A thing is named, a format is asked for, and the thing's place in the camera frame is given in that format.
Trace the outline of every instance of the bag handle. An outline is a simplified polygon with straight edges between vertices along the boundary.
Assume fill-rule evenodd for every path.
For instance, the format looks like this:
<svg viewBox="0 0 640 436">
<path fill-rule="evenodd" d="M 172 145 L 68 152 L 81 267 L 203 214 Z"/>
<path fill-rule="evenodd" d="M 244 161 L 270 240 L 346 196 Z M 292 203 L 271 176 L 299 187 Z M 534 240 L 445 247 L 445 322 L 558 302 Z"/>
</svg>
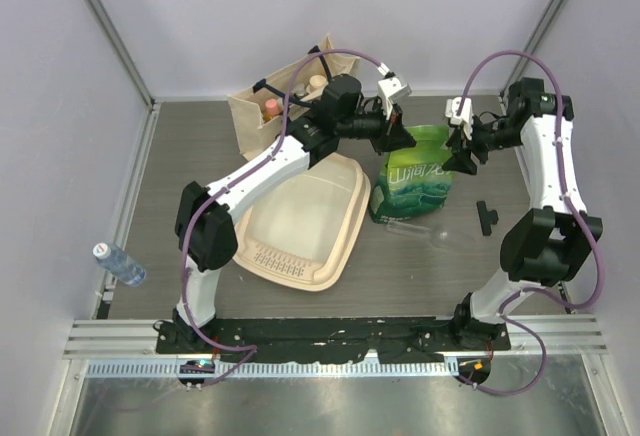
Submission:
<svg viewBox="0 0 640 436">
<path fill-rule="evenodd" d="M 311 54 L 311 53 L 319 53 L 320 52 L 320 48 L 318 47 L 318 45 L 316 44 L 313 48 L 311 48 L 307 54 Z M 324 68 L 324 72 L 327 75 L 327 81 L 331 81 L 332 76 L 331 76 L 331 70 L 329 69 L 329 65 L 327 64 L 327 60 L 324 59 L 324 56 L 320 56 L 318 58 L 320 60 L 320 62 L 322 63 L 322 67 Z"/>
<path fill-rule="evenodd" d="M 273 94 L 275 94 L 276 96 L 284 99 L 285 94 L 280 91 L 279 89 L 274 88 L 273 86 L 271 86 L 269 83 L 267 83 L 267 79 L 266 78 L 262 78 L 260 81 L 258 81 L 256 84 L 253 85 L 253 87 L 251 88 L 253 90 L 253 93 L 257 93 L 258 91 L 260 91 L 261 89 L 266 89 L 267 91 L 271 91 Z M 298 106 L 302 106 L 303 108 L 313 108 L 313 104 L 312 103 L 308 103 L 306 101 L 301 101 L 298 98 L 296 98 L 293 95 L 289 96 L 289 102 L 293 103 L 293 104 L 297 104 Z"/>
</svg>

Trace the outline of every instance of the table surface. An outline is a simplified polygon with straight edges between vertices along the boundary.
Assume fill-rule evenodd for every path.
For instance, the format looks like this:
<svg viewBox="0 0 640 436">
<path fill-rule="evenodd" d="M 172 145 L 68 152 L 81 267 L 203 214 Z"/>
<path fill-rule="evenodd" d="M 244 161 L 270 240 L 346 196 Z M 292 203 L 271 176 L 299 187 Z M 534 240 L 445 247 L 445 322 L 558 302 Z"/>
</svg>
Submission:
<svg viewBox="0 0 640 436">
<path fill-rule="evenodd" d="M 407 126 L 441 124 L 445 97 L 403 102 Z M 497 97 L 474 98 L 474 109 L 500 112 Z M 375 183 L 383 158 L 367 141 L 343 141 L 338 152 L 357 160 Z M 180 253 L 174 234 L 182 189 L 205 185 L 244 163 L 229 107 L 224 101 L 164 103 L 131 224 L 127 251 L 147 268 L 137 288 L 119 284 L 110 318 L 167 318 L 180 294 Z M 271 283 L 234 262 L 222 271 L 216 295 L 220 317 L 358 317 L 451 315 L 463 297 L 498 268 L 500 243 L 528 210 L 529 197 L 513 150 L 491 153 L 477 176 L 456 174 L 445 207 L 412 220 L 443 224 L 475 238 L 464 254 L 431 247 L 421 239 L 392 234 L 365 216 L 340 279 L 311 293 Z M 498 210 L 500 221 L 483 237 L 476 201 Z M 518 312 L 557 314 L 546 298 L 532 297 Z"/>
</svg>

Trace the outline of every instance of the gray wall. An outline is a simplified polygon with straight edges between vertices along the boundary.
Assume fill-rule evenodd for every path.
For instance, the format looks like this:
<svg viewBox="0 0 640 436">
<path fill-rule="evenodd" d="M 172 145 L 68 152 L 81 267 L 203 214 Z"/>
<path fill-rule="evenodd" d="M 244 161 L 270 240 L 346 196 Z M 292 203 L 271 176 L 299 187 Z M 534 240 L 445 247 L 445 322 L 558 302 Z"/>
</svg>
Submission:
<svg viewBox="0 0 640 436">
<path fill-rule="evenodd" d="M 83 0 L 0 0 L 0 425 L 45 434 L 145 108 Z"/>
<path fill-rule="evenodd" d="M 538 53 L 574 101 L 580 191 L 589 213 L 602 217 L 605 228 L 601 246 L 607 279 L 595 312 L 634 411 L 640 409 L 639 4 L 569 0 Z M 587 298 L 594 281 L 590 265 L 571 286 L 574 299 Z"/>
<path fill-rule="evenodd" d="M 548 0 L 103 0 L 151 92 L 244 89 L 331 32 L 402 73 L 414 90 L 459 90 L 489 53 L 522 48 Z M 513 60 L 474 89 L 500 89 Z M 375 71 L 364 68 L 366 87 Z"/>
</svg>

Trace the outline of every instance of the blue bottle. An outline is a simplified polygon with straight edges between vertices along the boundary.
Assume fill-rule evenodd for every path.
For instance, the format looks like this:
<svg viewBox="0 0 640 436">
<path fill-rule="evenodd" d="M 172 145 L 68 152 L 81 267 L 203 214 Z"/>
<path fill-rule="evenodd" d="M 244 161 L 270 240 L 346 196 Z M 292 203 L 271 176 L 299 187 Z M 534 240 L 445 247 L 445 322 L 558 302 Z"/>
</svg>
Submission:
<svg viewBox="0 0 640 436">
<path fill-rule="evenodd" d="M 98 243 L 93 248 L 98 265 L 129 286 L 138 286 L 147 270 L 115 244 Z"/>
</svg>

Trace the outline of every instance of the green plastic bag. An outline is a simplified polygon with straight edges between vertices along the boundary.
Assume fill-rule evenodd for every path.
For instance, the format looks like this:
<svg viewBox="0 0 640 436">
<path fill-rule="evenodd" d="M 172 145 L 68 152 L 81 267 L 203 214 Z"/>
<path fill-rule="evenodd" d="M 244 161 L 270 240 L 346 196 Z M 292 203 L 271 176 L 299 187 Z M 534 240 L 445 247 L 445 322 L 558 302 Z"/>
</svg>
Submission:
<svg viewBox="0 0 640 436">
<path fill-rule="evenodd" d="M 435 211 L 447 199 L 453 173 L 442 165 L 451 156 L 445 143 L 447 126 L 407 128 L 415 148 L 387 154 L 369 200 L 369 214 L 376 223 L 401 221 Z"/>
</svg>

